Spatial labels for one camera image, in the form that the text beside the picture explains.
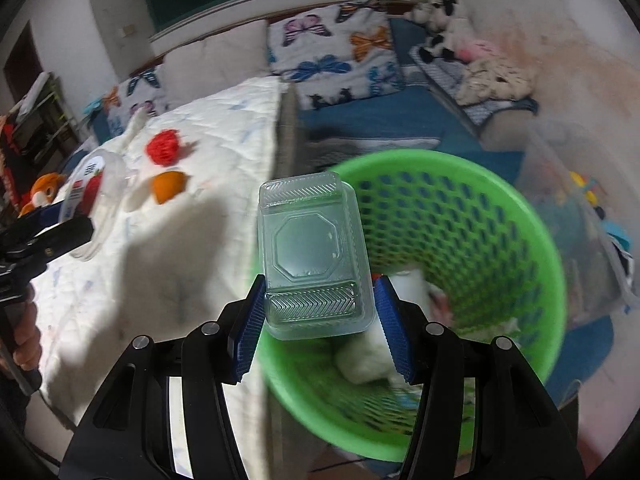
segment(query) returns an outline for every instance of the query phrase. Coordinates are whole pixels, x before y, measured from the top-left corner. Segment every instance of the butterfly pattern pillow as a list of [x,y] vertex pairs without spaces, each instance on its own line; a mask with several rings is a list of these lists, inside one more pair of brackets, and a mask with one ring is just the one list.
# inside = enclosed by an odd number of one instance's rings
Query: butterfly pattern pillow
[[273,23],[268,42],[271,70],[296,83],[303,109],[402,88],[389,22],[377,0],[321,7]]

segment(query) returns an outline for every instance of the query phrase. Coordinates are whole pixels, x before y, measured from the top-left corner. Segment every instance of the orange plush toy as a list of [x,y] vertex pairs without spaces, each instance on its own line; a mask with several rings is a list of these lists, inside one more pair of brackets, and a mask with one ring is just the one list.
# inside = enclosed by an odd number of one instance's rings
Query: orange plush toy
[[47,173],[36,180],[31,186],[31,202],[20,211],[18,218],[30,213],[37,207],[43,207],[53,202],[58,190],[65,183],[66,177],[57,173]]

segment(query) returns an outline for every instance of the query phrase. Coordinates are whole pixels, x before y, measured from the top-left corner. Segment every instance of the green laundry basket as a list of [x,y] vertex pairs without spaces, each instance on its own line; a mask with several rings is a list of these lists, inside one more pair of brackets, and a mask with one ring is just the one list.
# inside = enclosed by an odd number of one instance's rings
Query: green laundry basket
[[[516,317],[520,349],[548,378],[566,322],[564,277],[548,231],[513,187],[477,164],[425,150],[375,153],[333,171],[356,190],[372,272],[419,264],[448,294],[461,335]],[[386,381],[349,383],[334,366],[333,344],[264,332],[258,355],[272,390],[329,443],[402,462],[415,405]],[[461,452],[472,444],[470,420]]]

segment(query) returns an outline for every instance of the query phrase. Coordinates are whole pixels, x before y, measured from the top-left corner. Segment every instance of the clear plastic storage box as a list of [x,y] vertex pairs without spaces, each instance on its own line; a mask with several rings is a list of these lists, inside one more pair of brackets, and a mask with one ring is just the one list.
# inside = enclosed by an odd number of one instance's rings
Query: clear plastic storage box
[[267,327],[278,339],[362,332],[375,317],[356,195],[332,172],[260,188]]
[[593,179],[606,219],[620,225],[640,258],[640,199],[606,148],[578,124],[535,121],[515,187],[547,225],[562,256],[569,323],[577,326],[617,307],[640,306],[640,272],[629,283],[600,218],[570,171]]

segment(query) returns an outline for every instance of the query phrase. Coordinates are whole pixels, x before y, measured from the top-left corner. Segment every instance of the white quilt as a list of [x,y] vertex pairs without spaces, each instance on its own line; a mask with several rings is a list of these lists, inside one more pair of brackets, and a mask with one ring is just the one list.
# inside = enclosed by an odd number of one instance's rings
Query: white quilt
[[[276,77],[250,79],[103,146],[138,171],[134,192],[92,260],[62,256],[34,281],[42,391],[73,422],[135,336],[185,336],[247,294],[258,188],[271,175],[283,90]],[[151,197],[142,202],[149,178],[164,171],[151,163],[145,146],[167,128],[176,128],[186,147],[177,163],[190,176],[186,192],[164,205]],[[257,360],[242,384],[225,394],[249,477],[266,478],[265,388]],[[181,411],[180,400],[172,405]],[[184,473],[185,450],[176,439],[174,446]]]

